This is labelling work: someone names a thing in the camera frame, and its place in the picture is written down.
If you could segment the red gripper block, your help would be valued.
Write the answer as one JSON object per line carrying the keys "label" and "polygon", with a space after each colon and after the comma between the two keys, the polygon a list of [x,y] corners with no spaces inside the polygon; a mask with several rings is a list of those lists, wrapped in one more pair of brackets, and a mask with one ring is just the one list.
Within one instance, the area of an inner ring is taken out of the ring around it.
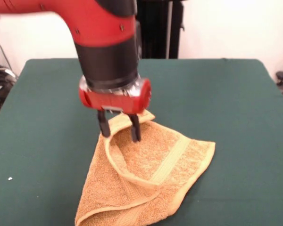
{"label": "red gripper block", "polygon": [[132,123],[132,141],[141,141],[140,123],[136,114],[142,113],[149,106],[151,98],[149,79],[137,79],[126,89],[106,93],[90,90],[86,80],[80,79],[79,97],[84,106],[98,110],[99,126],[104,137],[110,136],[109,123],[104,111],[107,110],[129,114]]}

